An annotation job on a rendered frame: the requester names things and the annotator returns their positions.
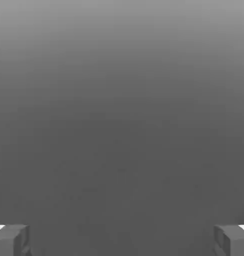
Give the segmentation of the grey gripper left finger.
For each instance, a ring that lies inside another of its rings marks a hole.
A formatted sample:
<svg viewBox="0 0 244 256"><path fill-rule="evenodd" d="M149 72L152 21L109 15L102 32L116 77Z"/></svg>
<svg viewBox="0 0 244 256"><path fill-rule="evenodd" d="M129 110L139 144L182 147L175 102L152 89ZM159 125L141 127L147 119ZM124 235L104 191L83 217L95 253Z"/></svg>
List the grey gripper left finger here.
<svg viewBox="0 0 244 256"><path fill-rule="evenodd" d="M29 225L0 224L0 256L31 256Z"/></svg>

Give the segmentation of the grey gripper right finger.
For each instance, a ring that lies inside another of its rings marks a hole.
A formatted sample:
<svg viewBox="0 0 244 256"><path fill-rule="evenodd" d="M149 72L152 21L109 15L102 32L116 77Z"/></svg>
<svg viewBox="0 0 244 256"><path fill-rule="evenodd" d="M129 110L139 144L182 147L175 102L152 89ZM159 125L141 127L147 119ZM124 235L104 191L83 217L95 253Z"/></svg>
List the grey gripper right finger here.
<svg viewBox="0 0 244 256"><path fill-rule="evenodd" d="M213 256L244 256L244 224L213 227Z"/></svg>

